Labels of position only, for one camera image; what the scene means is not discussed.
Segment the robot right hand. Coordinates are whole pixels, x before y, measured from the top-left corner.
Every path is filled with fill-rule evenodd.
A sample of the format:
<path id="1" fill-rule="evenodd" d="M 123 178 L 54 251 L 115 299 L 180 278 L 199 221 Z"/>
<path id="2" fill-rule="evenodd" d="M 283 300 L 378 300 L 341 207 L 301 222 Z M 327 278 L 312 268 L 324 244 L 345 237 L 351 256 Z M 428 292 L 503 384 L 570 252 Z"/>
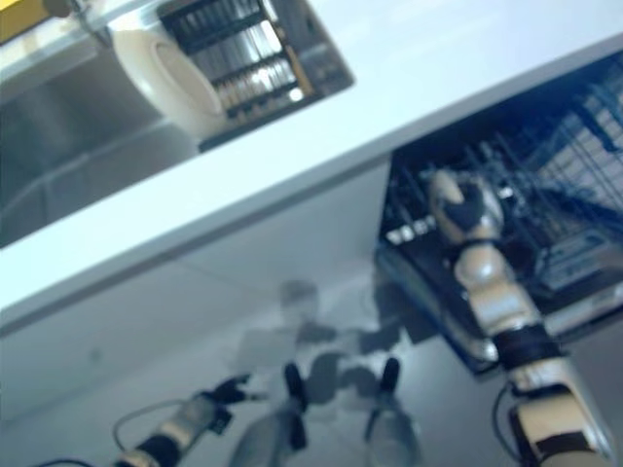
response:
<path id="1" fill-rule="evenodd" d="M 500 238 L 503 213 L 488 185 L 480 178 L 443 176 L 437 207 L 439 227 L 454 244 Z"/>

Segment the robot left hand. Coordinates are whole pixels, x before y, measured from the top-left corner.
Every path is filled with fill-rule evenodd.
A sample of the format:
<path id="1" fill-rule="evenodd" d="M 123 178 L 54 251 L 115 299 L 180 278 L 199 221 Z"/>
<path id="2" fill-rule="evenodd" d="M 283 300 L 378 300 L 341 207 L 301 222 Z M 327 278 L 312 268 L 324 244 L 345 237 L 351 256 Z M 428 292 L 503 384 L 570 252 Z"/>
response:
<path id="1" fill-rule="evenodd" d="M 243 402 L 266 401 L 269 395 L 266 392 L 249 391 L 246 384 L 249 383 L 252 374 L 242 374 L 223 380 L 213 389 L 202 392 L 202 395 L 221 406 L 229 406 Z"/>

